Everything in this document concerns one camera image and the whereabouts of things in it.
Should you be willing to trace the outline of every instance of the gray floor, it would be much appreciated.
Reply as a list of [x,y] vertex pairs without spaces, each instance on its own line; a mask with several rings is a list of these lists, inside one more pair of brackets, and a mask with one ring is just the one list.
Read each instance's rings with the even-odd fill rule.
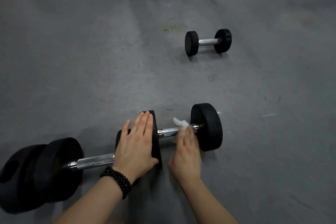
[[[223,145],[203,154],[202,178],[241,224],[335,223],[335,0],[0,0],[0,166],[16,150],[73,136],[86,156],[153,109],[160,128],[194,103],[220,113]],[[233,35],[221,56],[184,52]],[[145,177],[115,212],[128,223],[195,223],[161,143],[157,184]],[[85,171],[65,202],[0,222],[49,223],[102,169]]]

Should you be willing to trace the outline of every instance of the black weight plate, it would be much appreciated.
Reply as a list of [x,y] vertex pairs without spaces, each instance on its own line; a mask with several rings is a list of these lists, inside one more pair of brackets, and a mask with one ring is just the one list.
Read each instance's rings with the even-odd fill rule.
[[199,148],[202,151],[216,150],[222,145],[223,130],[216,109],[208,104],[195,104],[191,109],[191,124],[200,125],[197,131]]
[[227,52],[232,43],[232,35],[228,29],[220,29],[215,35],[216,39],[220,39],[220,44],[215,44],[217,53]]
[[[153,136],[152,136],[152,157],[157,158],[159,160],[159,163],[157,164],[158,167],[162,167],[162,158],[161,158],[161,151],[160,151],[160,144],[159,144],[159,135],[158,135],[158,127],[156,125],[156,119],[155,119],[155,113],[153,110],[149,111],[153,115]],[[115,139],[115,149],[117,149],[117,146],[120,141],[121,136],[121,130],[117,133],[117,138]]]
[[83,158],[83,151],[74,138],[58,139],[49,143],[36,163],[35,188],[46,203],[64,201],[77,190],[83,171],[72,171],[65,166]]
[[187,55],[189,57],[196,55],[198,46],[198,35],[196,31],[188,31],[184,39],[184,48]]
[[6,162],[0,174],[0,206],[7,213],[17,214],[44,204],[34,187],[36,160],[46,144],[18,150]]

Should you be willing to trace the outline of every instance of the dumbbell handle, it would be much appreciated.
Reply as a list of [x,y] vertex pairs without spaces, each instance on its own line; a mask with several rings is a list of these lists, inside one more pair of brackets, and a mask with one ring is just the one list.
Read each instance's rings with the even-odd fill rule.
[[216,45],[221,42],[220,39],[204,39],[204,40],[198,40],[198,46],[202,45]]
[[[193,125],[194,132],[196,133],[197,130],[200,128],[199,125]],[[179,128],[165,128],[160,129],[157,131],[157,134],[159,138],[164,137],[171,137],[175,136],[179,131]],[[89,157],[89,158],[81,158],[77,161],[71,161],[66,165],[66,168],[71,170],[83,170],[83,169],[89,169],[93,167],[101,167],[101,166],[107,166],[113,164],[114,161],[114,153],[95,156],[95,157]]]

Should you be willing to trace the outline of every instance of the small dumbbell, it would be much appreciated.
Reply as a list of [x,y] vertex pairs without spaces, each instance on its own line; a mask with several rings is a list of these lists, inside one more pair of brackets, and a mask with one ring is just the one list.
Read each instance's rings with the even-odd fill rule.
[[[179,128],[157,129],[153,115],[152,157],[162,165],[159,139],[171,137]],[[191,124],[203,151],[218,149],[222,144],[222,125],[215,108],[195,104]],[[117,133],[115,148],[120,140]],[[74,138],[63,138],[48,145],[31,145],[18,150],[0,173],[0,207],[17,214],[36,209],[44,203],[64,201],[77,190],[84,169],[106,166],[114,161],[114,153],[84,158],[82,147]]]
[[227,52],[230,49],[232,35],[228,29],[217,31],[214,39],[199,40],[196,31],[188,31],[185,35],[184,47],[188,56],[194,56],[198,47],[203,45],[214,45],[217,53]]

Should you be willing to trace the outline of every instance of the white tissue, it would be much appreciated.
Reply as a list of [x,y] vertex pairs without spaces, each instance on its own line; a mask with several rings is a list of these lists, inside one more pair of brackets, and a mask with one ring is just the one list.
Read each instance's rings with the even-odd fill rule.
[[173,122],[175,123],[176,126],[182,126],[184,129],[189,127],[189,123],[186,120],[179,120],[174,117]]

